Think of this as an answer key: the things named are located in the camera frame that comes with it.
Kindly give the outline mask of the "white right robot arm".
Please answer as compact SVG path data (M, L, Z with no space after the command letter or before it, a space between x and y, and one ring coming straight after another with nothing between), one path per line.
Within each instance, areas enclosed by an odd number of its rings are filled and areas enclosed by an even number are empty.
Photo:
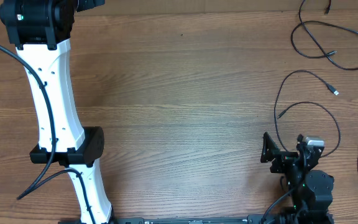
M324 151L319 137L299 135L295 152L282 151L268 133L263 135L260 161L271 162L271 173L283 174L288 192L277 199L260 223L333 223L328 208L333 202L334 177L316 170Z

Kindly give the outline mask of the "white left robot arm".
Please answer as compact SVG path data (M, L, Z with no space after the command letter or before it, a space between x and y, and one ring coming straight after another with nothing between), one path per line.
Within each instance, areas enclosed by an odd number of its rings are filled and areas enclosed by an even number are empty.
M30 152L34 164L58 162L70 176L81 209L78 223L109 223L112 205L100 170L104 133L84 127L76 112L70 78L70 34L76 12L104 0L5 0L0 19L6 26L12 55L23 64L39 126L39 141Z

